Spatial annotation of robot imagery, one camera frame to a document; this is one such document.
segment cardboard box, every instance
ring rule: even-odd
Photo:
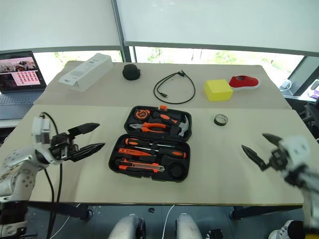
[[[66,84],[75,91],[84,92],[100,80],[112,67],[113,62],[110,56],[97,53],[86,62],[83,62],[62,76],[59,82]]]

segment shoe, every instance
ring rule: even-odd
[[[257,78],[250,76],[233,76],[229,85],[234,91],[256,89],[260,87],[260,81]]]
[[[290,239],[288,236],[288,226],[293,220],[288,220],[280,230],[272,231],[268,239]]]

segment laptop keyboard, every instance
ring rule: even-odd
[[[42,92],[19,92],[0,95],[0,106],[28,105],[39,98]]]

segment hammer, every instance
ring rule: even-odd
[[[185,131],[188,130],[188,126],[189,126],[189,122],[188,122],[188,118],[184,115],[185,117],[185,123],[182,123],[180,122],[179,120],[175,120],[167,115],[164,115],[164,114],[160,114],[159,112],[154,112],[153,113],[153,117],[154,118],[160,118],[163,123],[167,123],[169,125],[175,125],[175,126],[178,126],[180,127],[181,131],[180,133],[178,134],[179,136],[184,136],[184,133]]]

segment pliers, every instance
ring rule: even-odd
[[[166,128],[168,128],[168,125],[163,124],[163,123],[147,123],[147,122],[145,122],[143,124],[133,123],[133,124],[130,124],[130,127],[140,128],[143,133],[145,133],[145,132],[165,133],[164,131],[155,131],[155,130],[151,130],[149,128],[158,127],[158,128],[165,128],[166,129]]]

